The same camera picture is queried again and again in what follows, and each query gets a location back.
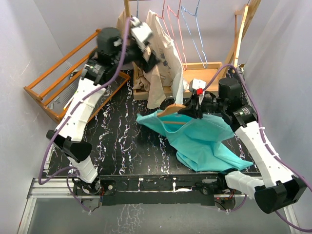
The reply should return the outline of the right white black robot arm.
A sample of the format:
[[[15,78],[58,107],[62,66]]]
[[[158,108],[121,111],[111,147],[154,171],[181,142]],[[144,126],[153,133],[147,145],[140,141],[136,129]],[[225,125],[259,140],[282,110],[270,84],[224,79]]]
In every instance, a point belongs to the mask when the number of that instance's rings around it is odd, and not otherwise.
[[[191,97],[179,111],[193,118],[203,118],[205,112],[220,113],[223,120],[241,139],[255,161],[262,179],[245,175],[230,168],[217,175],[210,183],[222,193],[238,190],[255,199],[258,207],[270,214],[296,203],[306,189],[303,179],[278,162],[267,144],[263,143],[254,108],[242,96],[242,86],[235,78],[222,78],[218,82],[218,95],[205,91],[205,82],[193,79],[189,85]]]

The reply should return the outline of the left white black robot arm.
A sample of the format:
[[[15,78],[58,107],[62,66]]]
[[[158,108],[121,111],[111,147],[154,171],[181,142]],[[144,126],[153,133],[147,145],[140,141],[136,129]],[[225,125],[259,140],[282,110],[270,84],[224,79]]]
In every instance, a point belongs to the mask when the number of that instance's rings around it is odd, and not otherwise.
[[[97,47],[81,71],[78,88],[63,120],[46,135],[70,160],[78,172],[73,181],[86,193],[98,193],[101,183],[90,158],[92,145],[82,139],[85,126],[123,65],[134,62],[144,72],[149,72],[160,62],[149,47],[152,37],[153,32],[145,23],[131,27],[131,32],[124,37],[114,27],[103,28],[97,36]]]

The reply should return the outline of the teal t shirt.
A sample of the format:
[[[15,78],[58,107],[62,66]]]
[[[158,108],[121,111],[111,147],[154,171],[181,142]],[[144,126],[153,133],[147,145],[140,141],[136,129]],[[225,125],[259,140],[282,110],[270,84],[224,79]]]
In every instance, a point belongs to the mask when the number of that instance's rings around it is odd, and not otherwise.
[[[242,160],[223,141],[234,137],[231,127],[221,118],[205,114],[201,119],[171,114],[158,117],[159,110],[149,115],[137,115],[136,121],[166,137],[177,150],[176,157],[196,172],[244,170],[253,165]]]

